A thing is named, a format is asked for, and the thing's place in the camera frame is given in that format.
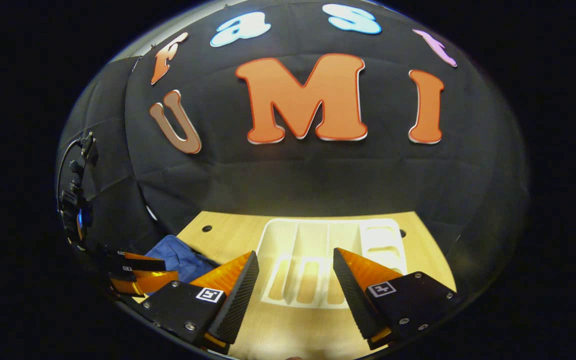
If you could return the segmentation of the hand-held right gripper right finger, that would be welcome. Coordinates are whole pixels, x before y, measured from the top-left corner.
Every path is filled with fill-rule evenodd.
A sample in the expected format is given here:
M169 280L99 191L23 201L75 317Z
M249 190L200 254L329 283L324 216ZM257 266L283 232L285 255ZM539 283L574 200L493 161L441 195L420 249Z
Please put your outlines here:
M461 305L456 291L427 273L403 275L340 247L333 249L333 270L370 350L412 340Z

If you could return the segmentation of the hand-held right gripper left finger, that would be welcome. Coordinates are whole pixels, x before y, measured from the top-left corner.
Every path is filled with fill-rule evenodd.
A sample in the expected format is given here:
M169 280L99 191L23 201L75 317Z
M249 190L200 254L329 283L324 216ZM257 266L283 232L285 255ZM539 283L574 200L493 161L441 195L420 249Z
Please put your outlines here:
M141 303L141 316L183 342L228 353L237 340L259 275L249 251L190 283L170 281Z

